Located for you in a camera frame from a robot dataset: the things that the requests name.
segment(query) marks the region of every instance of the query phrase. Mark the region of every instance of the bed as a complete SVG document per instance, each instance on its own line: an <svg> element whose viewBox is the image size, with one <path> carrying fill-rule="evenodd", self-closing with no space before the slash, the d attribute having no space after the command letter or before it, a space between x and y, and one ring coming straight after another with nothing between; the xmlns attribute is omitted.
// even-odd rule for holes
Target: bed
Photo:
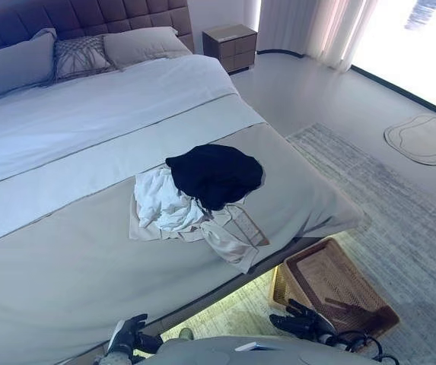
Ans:
<svg viewBox="0 0 436 365"><path fill-rule="evenodd" d="M172 26L189 49L185 0L57 0L0 9L0 47ZM241 275L204 242L130 240L134 175L196 145L263 166L243 207L270 244ZM155 59L0 98L0 364L54 364L149 314L158 333L361 214L240 98L215 59Z"/></svg>

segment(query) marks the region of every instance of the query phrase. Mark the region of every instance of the nightstand drawer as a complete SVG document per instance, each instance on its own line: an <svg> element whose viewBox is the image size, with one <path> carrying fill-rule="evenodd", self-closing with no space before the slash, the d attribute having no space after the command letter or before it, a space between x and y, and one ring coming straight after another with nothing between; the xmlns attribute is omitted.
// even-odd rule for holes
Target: nightstand drawer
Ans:
<svg viewBox="0 0 436 365"><path fill-rule="evenodd" d="M244 36L234 41L234 51L236 54L253 51L256 45L256 34Z"/></svg>
<svg viewBox="0 0 436 365"><path fill-rule="evenodd" d="M232 57L224 57L221 59L221 65L227 72L231 72L234 70L234 56Z"/></svg>
<svg viewBox="0 0 436 365"><path fill-rule="evenodd" d="M219 44L219 58L230 57L234 55L234 40L228 40Z"/></svg>
<svg viewBox="0 0 436 365"><path fill-rule="evenodd" d="M249 51L241 53L234 57L234 68L245 68L252 65L255 62L255 51Z"/></svg>

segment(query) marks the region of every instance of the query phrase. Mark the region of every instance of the gray rug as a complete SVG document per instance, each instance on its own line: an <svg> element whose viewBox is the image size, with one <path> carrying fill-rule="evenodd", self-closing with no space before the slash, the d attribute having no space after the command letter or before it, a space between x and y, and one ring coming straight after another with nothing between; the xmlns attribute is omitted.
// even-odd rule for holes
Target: gray rug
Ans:
<svg viewBox="0 0 436 365"><path fill-rule="evenodd" d="M322 125L288 140L364 212L361 226L334 237L397 312L400 324L382 336L385 351L401 364L436 364L436 205L378 160ZM269 324L272 273L173 328L197 338L216 335L283 335Z"/></svg>

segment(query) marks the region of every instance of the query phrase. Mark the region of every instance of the patterned pillow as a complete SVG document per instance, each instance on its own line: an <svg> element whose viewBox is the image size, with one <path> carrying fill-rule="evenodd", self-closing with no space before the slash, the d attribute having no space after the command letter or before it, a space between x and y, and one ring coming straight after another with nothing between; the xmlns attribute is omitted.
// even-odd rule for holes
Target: patterned pillow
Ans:
<svg viewBox="0 0 436 365"><path fill-rule="evenodd" d="M103 36L83 36L56 42L56 80L112 71L104 53Z"/></svg>

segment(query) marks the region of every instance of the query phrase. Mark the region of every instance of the curtain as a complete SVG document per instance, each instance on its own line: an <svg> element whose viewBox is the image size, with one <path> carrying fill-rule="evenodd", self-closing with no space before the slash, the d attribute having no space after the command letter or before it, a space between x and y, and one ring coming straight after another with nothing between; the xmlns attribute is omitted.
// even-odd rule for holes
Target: curtain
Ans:
<svg viewBox="0 0 436 365"><path fill-rule="evenodd" d="M262 0L256 50L303 55L319 0Z"/></svg>
<svg viewBox="0 0 436 365"><path fill-rule="evenodd" d="M347 71L377 0L318 0L307 54Z"/></svg>

